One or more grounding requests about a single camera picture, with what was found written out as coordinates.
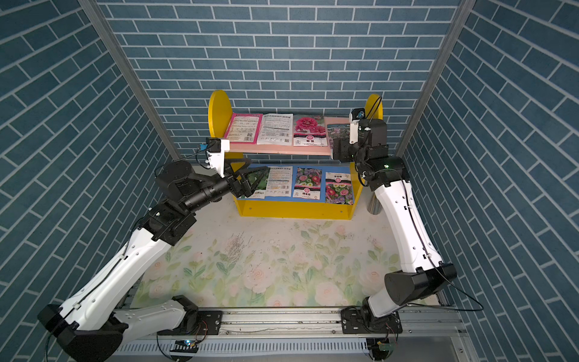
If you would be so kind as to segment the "white text seed packet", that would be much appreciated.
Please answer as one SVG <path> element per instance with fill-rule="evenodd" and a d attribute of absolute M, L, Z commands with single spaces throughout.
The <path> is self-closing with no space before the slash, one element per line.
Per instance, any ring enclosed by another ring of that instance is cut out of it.
<path fill-rule="evenodd" d="M 269 113 L 262 116 L 258 145 L 292 146 L 293 114 Z"/>

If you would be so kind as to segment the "magenta hollyhock seed packet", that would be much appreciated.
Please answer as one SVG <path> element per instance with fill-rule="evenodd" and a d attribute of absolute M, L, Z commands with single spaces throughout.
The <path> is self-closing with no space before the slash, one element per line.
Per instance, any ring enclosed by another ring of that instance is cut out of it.
<path fill-rule="evenodd" d="M 293 117 L 294 146 L 328 146 L 327 127 L 323 116 Z"/>

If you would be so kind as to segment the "purple flower seed packet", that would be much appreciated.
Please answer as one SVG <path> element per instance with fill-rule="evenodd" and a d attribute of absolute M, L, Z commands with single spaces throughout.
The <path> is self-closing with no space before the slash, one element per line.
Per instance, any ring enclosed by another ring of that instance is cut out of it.
<path fill-rule="evenodd" d="M 350 140 L 350 125 L 329 124 L 327 125 L 327 134 L 329 138 L 330 149 L 333 150 L 333 146 L 336 140 L 346 139 L 347 142 Z"/>

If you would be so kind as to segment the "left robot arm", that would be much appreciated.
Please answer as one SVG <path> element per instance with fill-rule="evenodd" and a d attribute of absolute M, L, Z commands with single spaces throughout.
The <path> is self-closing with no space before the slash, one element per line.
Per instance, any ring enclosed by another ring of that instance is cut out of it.
<path fill-rule="evenodd" d="M 119 301 L 160 256 L 195 224 L 196 213 L 224 196 L 251 196 L 267 167 L 223 161 L 216 174 L 195 173 L 186 160 L 162 167 L 155 177 L 164 199 L 140 218 L 129 241 L 80 291 L 61 305 L 50 304 L 38 319 L 75 361 L 105 361 L 128 342 L 158 332 L 187 335 L 201 330 L 198 306 L 183 295 L 157 306 L 121 312 Z"/>

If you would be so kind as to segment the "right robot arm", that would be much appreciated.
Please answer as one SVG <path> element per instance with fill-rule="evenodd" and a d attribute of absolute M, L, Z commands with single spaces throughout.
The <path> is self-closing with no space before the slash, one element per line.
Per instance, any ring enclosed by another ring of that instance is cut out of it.
<path fill-rule="evenodd" d="M 428 236 L 407 167 L 402 158 L 388 153 L 387 133 L 383 120 L 352 120 L 349 137 L 333 143 L 333 158 L 353 163 L 384 209 L 400 255 L 401 269 L 385 274 L 381 289 L 357 309 L 358 320 L 370 333 L 399 333 L 390 322 L 398 310 L 438 293 L 457 276 Z"/>

